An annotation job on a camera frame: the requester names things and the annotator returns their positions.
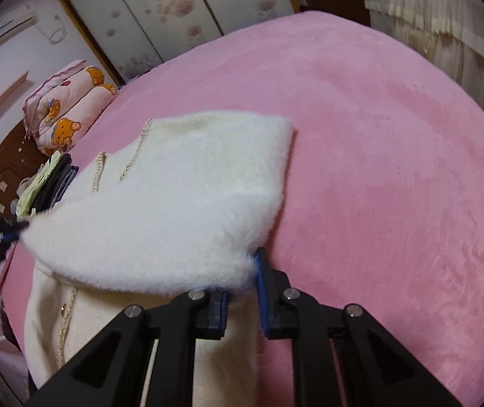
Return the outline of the black folded garment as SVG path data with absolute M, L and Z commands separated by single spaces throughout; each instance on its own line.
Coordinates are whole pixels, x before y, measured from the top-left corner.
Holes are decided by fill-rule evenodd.
M 54 204 L 55 196 L 61 190 L 61 184 L 65 181 L 72 170 L 72 157 L 69 153 L 64 153 L 57 166 L 46 179 L 44 185 L 39 188 L 39 193 L 31 203 L 31 210 L 36 213 L 49 210 Z

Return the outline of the floral wardrobe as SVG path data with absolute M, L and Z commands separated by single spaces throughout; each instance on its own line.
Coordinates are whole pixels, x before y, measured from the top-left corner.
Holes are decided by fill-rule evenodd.
M 207 42 L 292 15 L 300 0 L 60 0 L 117 84 Z

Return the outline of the white fuzzy cardigan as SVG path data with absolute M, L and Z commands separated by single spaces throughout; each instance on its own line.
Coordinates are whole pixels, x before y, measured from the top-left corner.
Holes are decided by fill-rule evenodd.
M 210 111 L 151 119 L 100 153 L 21 237 L 34 259 L 24 354 L 44 385 L 124 307 L 233 294 L 226 333 L 196 347 L 197 406 L 256 404 L 253 255 L 283 201 L 288 119 Z

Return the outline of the wooden headboard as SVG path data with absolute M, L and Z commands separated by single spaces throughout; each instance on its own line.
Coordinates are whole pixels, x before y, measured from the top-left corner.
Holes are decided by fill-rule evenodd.
M 0 215 L 11 219 L 11 203 L 17 198 L 17 188 L 24 178 L 39 171 L 48 157 L 32 138 L 26 137 L 23 121 L 12 128 L 0 144 Z

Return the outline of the blue grey folded garment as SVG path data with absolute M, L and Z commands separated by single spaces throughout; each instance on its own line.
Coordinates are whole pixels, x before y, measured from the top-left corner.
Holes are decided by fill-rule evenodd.
M 69 185 L 71 185 L 71 182 L 73 182 L 76 178 L 78 171 L 78 166 L 71 166 L 68 173 L 62 177 L 60 184 L 57 188 L 55 188 L 54 194 L 52 196 L 51 207 L 61 201 Z

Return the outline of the pink bear print quilt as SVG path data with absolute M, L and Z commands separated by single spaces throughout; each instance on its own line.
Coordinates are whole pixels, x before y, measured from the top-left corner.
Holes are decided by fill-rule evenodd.
M 76 60 L 41 83 L 22 105 L 25 136 L 51 154 L 74 148 L 118 95 L 102 71 Z

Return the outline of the white air conditioner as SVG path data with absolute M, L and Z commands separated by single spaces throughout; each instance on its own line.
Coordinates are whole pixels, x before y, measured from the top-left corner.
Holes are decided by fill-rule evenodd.
M 38 22 L 31 3 L 12 8 L 0 15 L 0 46 Z

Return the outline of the wooden wall shelf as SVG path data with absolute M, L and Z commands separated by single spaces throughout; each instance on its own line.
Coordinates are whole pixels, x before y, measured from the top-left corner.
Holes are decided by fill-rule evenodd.
M 28 70 L 24 71 L 0 92 L 0 107 L 4 104 L 8 97 L 10 97 L 22 84 L 26 82 L 27 77 Z

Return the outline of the green folded garment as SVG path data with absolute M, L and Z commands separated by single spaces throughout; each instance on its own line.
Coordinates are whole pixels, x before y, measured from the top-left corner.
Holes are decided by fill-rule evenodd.
M 36 175 L 33 175 L 29 179 L 24 179 L 20 183 L 22 189 L 17 194 L 18 200 L 15 209 L 15 215 L 17 218 L 23 218 L 30 215 L 33 200 L 37 197 L 40 189 L 45 185 L 53 170 L 60 163 L 61 157 L 62 153 L 56 151 L 46 163 L 39 167 Z

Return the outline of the lace covered furniture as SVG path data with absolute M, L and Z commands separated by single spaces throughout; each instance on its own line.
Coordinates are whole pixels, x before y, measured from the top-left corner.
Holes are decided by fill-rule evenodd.
M 365 0 L 371 27 L 421 54 L 484 110 L 482 0 Z

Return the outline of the pink plush bed cover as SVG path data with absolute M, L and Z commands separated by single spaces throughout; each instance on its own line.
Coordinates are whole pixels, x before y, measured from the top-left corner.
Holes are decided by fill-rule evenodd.
M 280 18 L 128 83 L 72 151 L 83 172 L 146 122 L 288 119 L 283 201 L 264 243 L 321 302 L 365 307 L 465 406 L 484 401 L 484 112 L 403 44 L 343 18 Z M 20 241 L 9 278 L 30 298 Z M 288 406 L 287 351 L 256 353 L 256 404 Z

